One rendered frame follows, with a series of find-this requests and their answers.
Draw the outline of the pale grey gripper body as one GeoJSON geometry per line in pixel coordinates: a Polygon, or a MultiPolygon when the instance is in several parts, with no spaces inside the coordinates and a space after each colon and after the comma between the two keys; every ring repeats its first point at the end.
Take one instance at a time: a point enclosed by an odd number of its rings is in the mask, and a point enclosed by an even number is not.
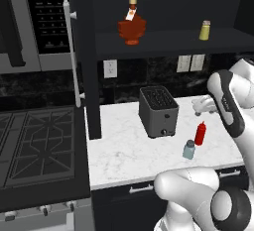
{"type": "Polygon", "coordinates": [[[191,103],[196,116],[200,116],[205,112],[212,114],[217,111],[216,105],[209,95],[194,99],[191,103]]]}

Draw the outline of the red condiment bottle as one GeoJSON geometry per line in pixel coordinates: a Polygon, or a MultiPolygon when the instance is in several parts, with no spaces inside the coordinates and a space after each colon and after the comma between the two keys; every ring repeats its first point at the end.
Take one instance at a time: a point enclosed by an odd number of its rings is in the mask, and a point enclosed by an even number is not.
{"type": "Polygon", "coordinates": [[[195,133],[195,138],[194,138],[194,143],[197,146],[201,146],[202,145],[205,132],[206,132],[206,125],[204,124],[204,122],[201,122],[197,126],[196,133],[195,133]]]}

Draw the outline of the grey-blue shaker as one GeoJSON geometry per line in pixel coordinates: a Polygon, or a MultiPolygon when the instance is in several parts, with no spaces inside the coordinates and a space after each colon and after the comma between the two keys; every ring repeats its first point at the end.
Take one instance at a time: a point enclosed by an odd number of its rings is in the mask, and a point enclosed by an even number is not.
{"type": "Polygon", "coordinates": [[[191,160],[194,156],[194,151],[195,151],[194,141],[187,140],[183,150],[183,157],[191,160]]]}

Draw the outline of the yellow shaker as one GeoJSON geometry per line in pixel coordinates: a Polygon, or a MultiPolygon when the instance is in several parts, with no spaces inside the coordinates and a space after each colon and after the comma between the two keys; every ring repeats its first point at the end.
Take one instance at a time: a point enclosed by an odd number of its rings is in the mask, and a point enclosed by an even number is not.
{"type": "Polygon", "coordinates": [[[201,26],[198,38],[201,41],[207,41],[209,38],[209,33],[210,33],[210,22],[208,20],[204,20],[202,22],[202,26],[201,26]]]}

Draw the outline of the red-brown syrup bottle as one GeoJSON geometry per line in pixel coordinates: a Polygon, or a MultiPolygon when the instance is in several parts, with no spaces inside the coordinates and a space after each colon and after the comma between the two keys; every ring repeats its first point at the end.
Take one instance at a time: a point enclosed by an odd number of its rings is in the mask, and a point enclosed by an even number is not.
{"type": "Polygon", "coordinates": [[[129,9],[123,21],[117,23],[119,36],[127,46],[137,46],[145,34],[147,21],[137,14],[137,0],[129,0],[129,9]]]}

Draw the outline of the dark open cabinet door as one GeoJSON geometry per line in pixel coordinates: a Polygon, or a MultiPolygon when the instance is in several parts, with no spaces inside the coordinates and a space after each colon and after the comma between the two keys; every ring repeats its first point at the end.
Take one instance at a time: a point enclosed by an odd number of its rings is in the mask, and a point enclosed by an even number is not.
{"type": "Polygon", "coordinates": [[[74,49],[82,69],[88,135],[90,140],[100,139],[101,123],[93,0],[70,0],[70,9],[76,13],[76,19],[73,21],[74,49]]]}

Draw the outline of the grey toaster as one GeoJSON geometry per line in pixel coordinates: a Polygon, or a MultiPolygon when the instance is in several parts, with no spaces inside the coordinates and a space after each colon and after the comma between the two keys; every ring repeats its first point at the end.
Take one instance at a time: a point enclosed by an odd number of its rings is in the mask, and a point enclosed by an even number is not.
{"type": "Polygon", "coordinates": [[[179,104],[165,86],[140,88],[139,117],[150,138],[174,136],[179,104]]]}

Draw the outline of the dark drawer front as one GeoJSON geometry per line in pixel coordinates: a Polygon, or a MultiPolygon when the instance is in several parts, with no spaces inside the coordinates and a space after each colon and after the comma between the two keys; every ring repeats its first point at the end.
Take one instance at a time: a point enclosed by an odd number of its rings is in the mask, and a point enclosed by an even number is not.
{"type": "Polygon", "coordinates": [[[232,173],[234,170],[241,171],[241,174],[236,176],[220,178],[219,187],[224,188],[224,187],[232,186],[232,187],[238,187],[240,189],[247,190],[249,188],[249,176],[244,166],[216,170],[216,172],[217,174],[219,172],[232,173]]]}
{"type": "Polygon", "coordinates": [[[129,194],[133,187],[154,186],[152,180],[101,188],[91,192],[96,231],[154,231],[167,201],[155,190],[129,194]]]}

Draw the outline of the silver hob knob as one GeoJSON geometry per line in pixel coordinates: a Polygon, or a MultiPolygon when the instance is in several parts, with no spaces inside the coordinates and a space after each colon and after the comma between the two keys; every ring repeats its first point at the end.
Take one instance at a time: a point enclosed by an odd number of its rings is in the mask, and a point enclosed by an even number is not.
{"type": "Polygon", "coordinates": [[[13,221],[18,215],[17,211],[8,211],[5,213],[5,221],[13,221]]]}
{"type": "Polygon", "coordinates": [[[71,212],[74,212],[75,208],[76,208],[76,202],[75,201],[68,201],[66,204],[65,204],[71,212]]]}
{"type": "Polygon", "coordinates": [[[52,210],[52,207],[50,205],[42,205],[39,207],[39,209],[45,216],[48,216],[52,210]]]}

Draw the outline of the black gas hob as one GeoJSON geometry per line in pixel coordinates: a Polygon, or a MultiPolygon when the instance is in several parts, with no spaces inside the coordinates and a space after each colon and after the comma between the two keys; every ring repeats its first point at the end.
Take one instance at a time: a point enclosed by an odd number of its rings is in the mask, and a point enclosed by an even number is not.
{"type": "Polygon", "coordinates": [[[95,231],[82,108],[0,113],[0,231],[95,231]]]}

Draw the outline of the silver microwave oven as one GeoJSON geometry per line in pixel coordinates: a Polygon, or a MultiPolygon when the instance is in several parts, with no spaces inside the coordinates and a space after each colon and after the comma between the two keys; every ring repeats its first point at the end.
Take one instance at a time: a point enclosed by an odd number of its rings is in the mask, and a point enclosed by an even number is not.
{"type": "Polygon", "coordinates": [[[11,0],[24,66],[13,67],[0,32],[0,74],[71,68],[64,0],[11,0]]]}

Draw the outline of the white light switch plate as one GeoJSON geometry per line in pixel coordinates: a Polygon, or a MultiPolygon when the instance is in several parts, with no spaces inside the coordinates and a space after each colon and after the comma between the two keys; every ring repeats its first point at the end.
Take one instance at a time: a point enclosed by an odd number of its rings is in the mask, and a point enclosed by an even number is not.
{"type": "Polygon", "coordinates": [[[193,55],[191,59],[191,71],[202,71],[205,55],[193,55]]]}
{"type": "Polygon", "coordinates": [[[177,72],[188,72],[191,64],[191,55],[179,56],[177,72]]]}

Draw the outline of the dark wall cabinet with shelf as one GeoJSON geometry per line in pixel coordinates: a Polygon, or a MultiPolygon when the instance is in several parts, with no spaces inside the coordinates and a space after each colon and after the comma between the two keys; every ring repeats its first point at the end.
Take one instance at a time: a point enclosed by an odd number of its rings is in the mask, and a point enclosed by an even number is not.
{"type": "Polygon", "coordinates": [[[147,21],[137,46],[119,37],[128,0],[93,0],[97,57],[141,58],[254,51],[254,0],[137,0],[147,21]],[[207,41],[199,37],[210,22],[207,41]]]}

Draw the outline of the white wall socket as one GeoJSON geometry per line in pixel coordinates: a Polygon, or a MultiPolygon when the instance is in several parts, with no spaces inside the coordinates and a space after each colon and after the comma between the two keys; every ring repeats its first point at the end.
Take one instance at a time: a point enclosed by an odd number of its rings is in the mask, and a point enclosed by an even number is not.
{"type": "Polygon", "coordinates": [[[103,62],[103,69],[105,78],[115,78],[117,76],[117,60],[105,60],[103,62]]]}

